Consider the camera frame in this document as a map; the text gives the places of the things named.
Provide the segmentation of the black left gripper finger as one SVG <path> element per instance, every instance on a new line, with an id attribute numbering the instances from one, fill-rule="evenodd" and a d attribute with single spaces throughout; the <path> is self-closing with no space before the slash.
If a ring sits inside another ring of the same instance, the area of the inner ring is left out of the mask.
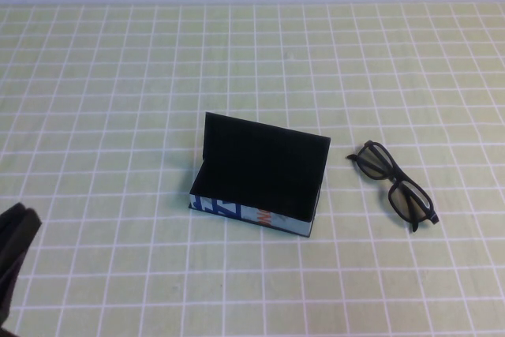
<path id="1" fill-rule="evenodd" d="M 23 221 L 25 206 L 16 203 L 14 206 L 1 214 L 1 275 L 16 260 L 20 248 L 18 230 Z"/>
<path id="2" fill-rule="evenodd" d="M 19 254 L 11 266 L 4 272 L 3 275 L 1 275 L 1 324 L 3 324 L 9 316 L 13 291 L 16 285 L 17 277 L 19 275 L 19 271 L 22 264 L 24 263 L 28 249 L 41 225 L 42 222 L 36 211 L 32 208 L 25 207 L 23 221 L 17 228 L 17 240 L 19 241 L 18 246 L 20 248 Z"/>

